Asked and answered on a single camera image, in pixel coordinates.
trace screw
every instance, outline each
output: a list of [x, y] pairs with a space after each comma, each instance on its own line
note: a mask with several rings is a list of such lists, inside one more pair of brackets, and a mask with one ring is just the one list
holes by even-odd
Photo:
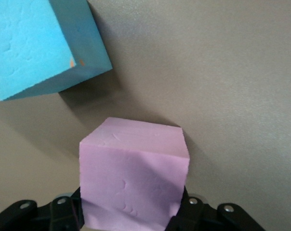
[[26, 202], [26, 203], [20, 205], [20, 209], [24, 209], [24, 208], [27, 208], [29, 206], [30, 206], [30, 202]]
[[197, 199], [196, 199], [196, 198], [194, 198], [194, 197], [191, 197], [191, 198], [189, 199], [189, 203], [190, 203], [190, 204], [192, 204], [192, 205], [195, 205], [195, 204], [197, 204], [197, 203], [198, 203], [198, 201], [197, 201]]
[[60, 204], [63, 204], [65, 202], [66, 202], [66, 199], [62, 198], [62, 199], [58, 200], [57, 204], [60, 205]]
[[234, 208], [231, 205], [225, 205], [224, 210], [228, 213], [232, 213], [234, 211]]

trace pink foam block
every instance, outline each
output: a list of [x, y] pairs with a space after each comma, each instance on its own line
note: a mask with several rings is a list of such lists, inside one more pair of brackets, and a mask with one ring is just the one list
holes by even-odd
[[178, 127], [108, 118], [80, 143], [85, 225], [163, 231], [176, 215], [189, 155]]

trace foam block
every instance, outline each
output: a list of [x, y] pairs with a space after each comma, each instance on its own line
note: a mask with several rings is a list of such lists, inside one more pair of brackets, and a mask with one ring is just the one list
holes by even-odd
[[0, 1], [0, 100], [62, 91], [112, 68], [86, 0]]
[[182, 199], [189, 155], [178, 127], [108, 118], [80, 142], [85, 225], [163, 231]]

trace block's top face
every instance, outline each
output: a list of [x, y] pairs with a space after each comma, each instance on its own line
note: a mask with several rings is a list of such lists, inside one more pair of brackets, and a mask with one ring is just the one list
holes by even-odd
[[0, 100], [74, 65], [48, 0], [0, 1]]
[[80, 142], [84, 144], [189, 158], [181, 128], [128, 119], [106, 119]]

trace blue foam block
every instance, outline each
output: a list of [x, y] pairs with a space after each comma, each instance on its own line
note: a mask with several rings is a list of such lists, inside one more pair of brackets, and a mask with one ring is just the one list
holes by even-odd
[[86, 0], [0, 1], [0, 100], [62, 91], [112, 69]]

